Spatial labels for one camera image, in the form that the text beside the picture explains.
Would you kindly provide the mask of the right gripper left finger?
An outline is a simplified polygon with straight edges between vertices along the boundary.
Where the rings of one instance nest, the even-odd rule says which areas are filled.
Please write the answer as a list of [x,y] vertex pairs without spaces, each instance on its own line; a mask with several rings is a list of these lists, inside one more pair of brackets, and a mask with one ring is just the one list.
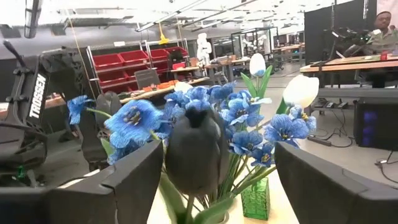
[[1,223],[142,224],[158,188],[161,141],[67,188],[1,188]]

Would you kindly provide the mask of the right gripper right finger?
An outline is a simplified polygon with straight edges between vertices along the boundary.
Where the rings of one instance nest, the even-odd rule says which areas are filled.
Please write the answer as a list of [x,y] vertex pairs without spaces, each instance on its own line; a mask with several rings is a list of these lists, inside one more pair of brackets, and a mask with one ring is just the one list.
[[275,146],[280,182],[300,223],[397,224],[397,189],[285,142]]

